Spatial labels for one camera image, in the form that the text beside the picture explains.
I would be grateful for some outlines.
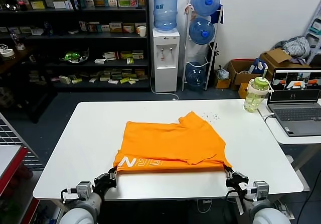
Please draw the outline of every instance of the bottle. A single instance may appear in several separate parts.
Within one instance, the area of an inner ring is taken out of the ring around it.
[[[176,27],[177,0],[154,0],[154,26],[169,31]]]
[[[20,11],[26,11],[27,10],[27,6],[26,3],[23,0],[17,0],[17,3],[20,7]]]
[[[269,92],[273,91],[269,81],[264,77],[266,71],[267,70],[264,71],[262,77],[256,77],[255,79],[251,79],[247,86],[247,94],[244,101],[244,109],[250,113],[256,111],[259,108],[260,103],[264,100],[265,96]]]
[[[45,33],[47,34],[47,36],[50,36],[50,37],[53,36],[54,30],[52,30],[50,23],[44,22],[44,26],[45,26]]]
[[[194,89],[201,89],[206,82],[205,66],[200,66],[199,62],[191,62],[186,65],[185,79],[188,85]]]
[[[14,41],[15,45],[16,45],[16,49],[18,51],[22,51],[25,50],[25,46],[24,44],[21,42],[20,37],[14,32],[14,31],[10,31],[10,36],[12,38],[12,40]]]
[[[190,37],[193,42],[199,45],[209,43],[214,37],[214,26],[204,18],[196,18],[190,23]]]
[[[218,10],[220,1],[221,0],[191,0],[191,4],[198,15],[206,17]]]

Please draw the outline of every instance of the folded shirt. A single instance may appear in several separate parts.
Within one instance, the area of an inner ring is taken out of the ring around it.
[[[181,170],[232,167],[225,158],[225,142],[194,112],[179,124],[127,122],[117,171]]]

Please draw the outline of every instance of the laptop screen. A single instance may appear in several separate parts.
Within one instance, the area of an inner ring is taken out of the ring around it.
[[[274,70],[269,103],[317,102],[321,90],[321,69]]]

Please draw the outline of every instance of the blue floor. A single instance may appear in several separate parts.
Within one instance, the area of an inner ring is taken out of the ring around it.
[[[183,92],[178,91],[177,94],[180,100],[239,98],[236,91],[229,89],[209,88],[207,91],[201,92],[185,90]],[[155,95],[152,92],[62,92],[51,102],[37,124],[30,122],[27,116],[22,113],[4,114],[22,138],[24,138],[30,147],[39,155],[40,159],[46,163],[78,103],[83,101],[172,100],[172,98],[172,96]],[[304,147],[282,147],[285,154],[292,155],[293,158],[296,158],[303,148]],[[321,152],[317,153],[301,168],[302,174],[311,188],[320,169]],[[298,216],[306,196],[307,193],[295,193],[283,198],[283,201],[292,210],[295,217]],[[318,182],[309,203],[305,206],[299,223],[319,223],[321,220],[320,210],[321,180]],[[195,211],[191,213],[192,214],[188,214],[189,223],[225,223],[223,221],[224,219],[222,219],[222,204],[220,200],[214,200],[211,211],[206,214],[199,214]]]

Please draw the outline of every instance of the water jug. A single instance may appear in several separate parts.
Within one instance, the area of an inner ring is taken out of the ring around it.
[[[200,16],[209,16],[218,10],[220,0],[191,0],[191,4]]]
[[[168,31],[176,27],[177,0],[154,0],[154,26]]]
[[[206,82],[206,69],[205,66],[199,67],[201,64],[199,62],[191,62],[191,64],[186,65],[185,77],[186,82],[192,88],[202,88]]]
[[[250,113],[256,111],[269,92],[273,92],[273,89],[266,78],[256,77],[255,79],[251,79],[247,86],[244,109]]]
[[[199,45],[209,43],[214,37],[214,26],[204,18],[196,18],[190,23],[190,37]]]

